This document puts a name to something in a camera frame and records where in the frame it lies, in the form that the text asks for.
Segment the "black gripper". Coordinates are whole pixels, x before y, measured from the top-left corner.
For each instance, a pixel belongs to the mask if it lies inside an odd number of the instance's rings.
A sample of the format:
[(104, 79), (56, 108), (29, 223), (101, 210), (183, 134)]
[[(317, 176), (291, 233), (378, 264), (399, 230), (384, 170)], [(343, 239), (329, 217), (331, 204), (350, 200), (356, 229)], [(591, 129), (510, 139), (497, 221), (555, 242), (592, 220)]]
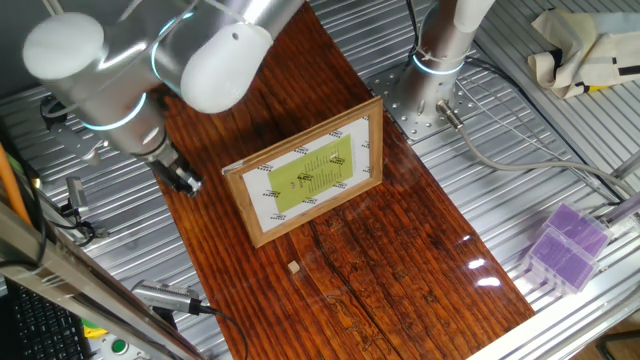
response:
[(145, 155), (144, 161), (176, 191), (195, 197), (202, 188), (202, 179), (192, 174), (190, 164), (171, 142), (163, 142), (155, 151)]

